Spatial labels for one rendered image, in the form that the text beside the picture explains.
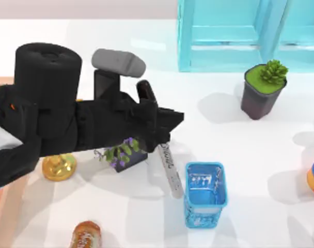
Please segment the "white marker pen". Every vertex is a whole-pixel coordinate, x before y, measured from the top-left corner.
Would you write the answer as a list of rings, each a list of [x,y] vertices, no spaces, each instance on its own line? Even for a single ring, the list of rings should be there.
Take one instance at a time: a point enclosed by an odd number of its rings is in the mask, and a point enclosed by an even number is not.
[[[174,198],[180,199],[184,194],[184,190],[169,148],[169,144],[160,144],[157,148],[162,159],[171,194]]]

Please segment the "shallow salmon-coloured box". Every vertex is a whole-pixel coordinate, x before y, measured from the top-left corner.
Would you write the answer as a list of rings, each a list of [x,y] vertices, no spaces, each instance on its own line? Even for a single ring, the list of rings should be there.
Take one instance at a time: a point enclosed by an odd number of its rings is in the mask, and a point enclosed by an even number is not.
[[[12,83],[12,77],[0,77],[0,86]],[[40,138],[22,144],[0,127],[0,248],[11,248],[28,173],[35,169],[40,149]]]

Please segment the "black pot with purple flowers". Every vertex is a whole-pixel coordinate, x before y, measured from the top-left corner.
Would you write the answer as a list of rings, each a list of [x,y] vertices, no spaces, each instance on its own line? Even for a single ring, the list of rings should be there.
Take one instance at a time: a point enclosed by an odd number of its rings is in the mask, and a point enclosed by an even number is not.
[[[93,150],[95,157],[106,161],[116,172],[122,172],[148,158],[148,154],[139,148],[138,140],[130,137],[120,145]]]

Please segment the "dark pot with green plant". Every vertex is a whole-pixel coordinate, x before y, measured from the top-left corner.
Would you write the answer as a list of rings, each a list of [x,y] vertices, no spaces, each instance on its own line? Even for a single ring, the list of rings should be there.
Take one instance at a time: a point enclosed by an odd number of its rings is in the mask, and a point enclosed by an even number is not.
[[[259,120],[273,108],[287,85],[288,68],[272,59],[248,69],[244,74],[241,110],[252,120]]]

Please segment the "blue square container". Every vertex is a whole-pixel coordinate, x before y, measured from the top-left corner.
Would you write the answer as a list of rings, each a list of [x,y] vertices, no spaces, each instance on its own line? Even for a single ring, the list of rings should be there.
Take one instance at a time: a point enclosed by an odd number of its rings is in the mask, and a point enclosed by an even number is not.
[[[224,167],[219,162],[186,165],[184,218],[188,228],[215,228],[228,195]]]

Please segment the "pale grey rounded box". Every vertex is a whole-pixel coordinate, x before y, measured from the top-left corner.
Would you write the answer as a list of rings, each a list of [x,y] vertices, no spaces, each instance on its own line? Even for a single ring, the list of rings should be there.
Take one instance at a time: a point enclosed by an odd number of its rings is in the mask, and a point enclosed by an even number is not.
[[[128,51],[97,49],[91,58],[92,66],[119,75],[140,78],[146,71],[145,62]]]

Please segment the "gold trophy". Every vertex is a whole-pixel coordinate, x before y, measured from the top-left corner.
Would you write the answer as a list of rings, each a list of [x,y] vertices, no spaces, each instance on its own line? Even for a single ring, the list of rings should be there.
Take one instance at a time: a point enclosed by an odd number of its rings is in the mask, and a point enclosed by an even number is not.
[[[71,153],[45,157],[42,161],[42,173],[50,181],[64,181],[76,171],[77,160]]]

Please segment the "light blue rack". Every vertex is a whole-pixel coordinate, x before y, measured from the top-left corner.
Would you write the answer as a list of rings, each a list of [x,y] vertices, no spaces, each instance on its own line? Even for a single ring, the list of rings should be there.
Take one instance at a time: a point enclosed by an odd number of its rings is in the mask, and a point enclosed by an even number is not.
[[[182,72],[314,72],[314,0],[178,0],[177,50]]]

